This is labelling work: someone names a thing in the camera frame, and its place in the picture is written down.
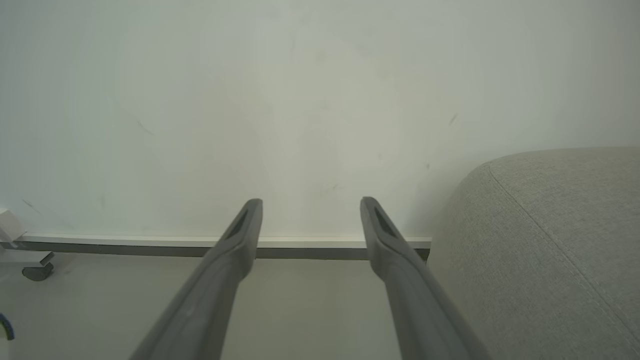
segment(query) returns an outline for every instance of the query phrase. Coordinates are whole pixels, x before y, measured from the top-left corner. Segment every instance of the gray floor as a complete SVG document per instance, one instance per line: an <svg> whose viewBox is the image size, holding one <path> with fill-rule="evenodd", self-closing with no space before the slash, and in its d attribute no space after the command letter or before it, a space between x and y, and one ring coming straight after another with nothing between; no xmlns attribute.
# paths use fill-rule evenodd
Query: gray floor
<svg viewBox="0 0 640 360"><path fill-rule="evenodd" d="M0 269L17 336L0 360L127 359L199 260L57 254L44 282ZM258 259L223 359L400 359L384 285L366 261Z"/></svg>

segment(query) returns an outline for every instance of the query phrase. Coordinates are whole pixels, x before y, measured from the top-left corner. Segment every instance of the upholstered fabric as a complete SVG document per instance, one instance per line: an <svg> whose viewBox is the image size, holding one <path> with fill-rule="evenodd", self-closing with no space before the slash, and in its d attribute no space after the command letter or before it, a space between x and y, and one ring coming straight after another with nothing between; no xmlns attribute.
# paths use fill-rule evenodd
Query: upholstered fabric
<svg viewBox="0 0 640 360"><path fill-rule="evenodd" d="M640 357L640 148L481 165L428 267L494 358Z"/></svg>

